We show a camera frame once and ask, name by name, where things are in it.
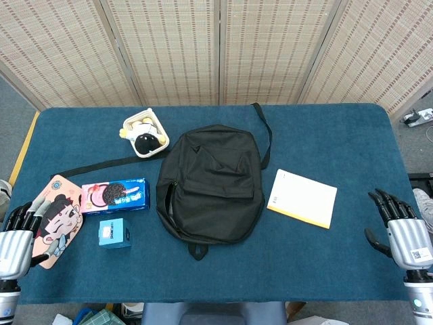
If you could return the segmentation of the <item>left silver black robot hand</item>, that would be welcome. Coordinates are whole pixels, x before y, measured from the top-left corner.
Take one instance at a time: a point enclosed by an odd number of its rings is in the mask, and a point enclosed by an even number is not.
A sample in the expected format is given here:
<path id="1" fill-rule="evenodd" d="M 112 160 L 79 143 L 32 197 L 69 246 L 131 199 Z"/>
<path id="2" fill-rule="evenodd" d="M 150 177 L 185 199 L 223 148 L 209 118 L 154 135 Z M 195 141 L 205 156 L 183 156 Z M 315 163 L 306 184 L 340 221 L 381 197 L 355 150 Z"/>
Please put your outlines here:
<path id="1" fill-rule="evenodd" d="M 33 256 L 33 247 L 44 214 L 51 202 L 36 198 L 16 207 L 1 232 L 1 280 L 19 280 L 28 270 L 50 258 L 58 246 L 56 239 L 41 254 Z"/>

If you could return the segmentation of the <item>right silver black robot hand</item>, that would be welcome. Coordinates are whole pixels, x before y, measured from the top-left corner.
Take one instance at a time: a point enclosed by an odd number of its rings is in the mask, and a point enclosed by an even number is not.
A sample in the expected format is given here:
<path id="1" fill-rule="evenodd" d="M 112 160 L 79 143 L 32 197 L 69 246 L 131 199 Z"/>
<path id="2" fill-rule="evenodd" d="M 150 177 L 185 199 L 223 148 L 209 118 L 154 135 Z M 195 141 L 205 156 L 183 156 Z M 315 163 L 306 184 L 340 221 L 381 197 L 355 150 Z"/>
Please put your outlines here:
<path id="1" fill-rule="evenodd" d="M 413 208 L 383 190 L 375 189 L 368 196 L 382 218 L 389 244 L 382 244 L 369 228 L 364 235 L 373 249 L 392 259 L 406 271 L 432 267 L 432 243 L 423 219 Z"/>

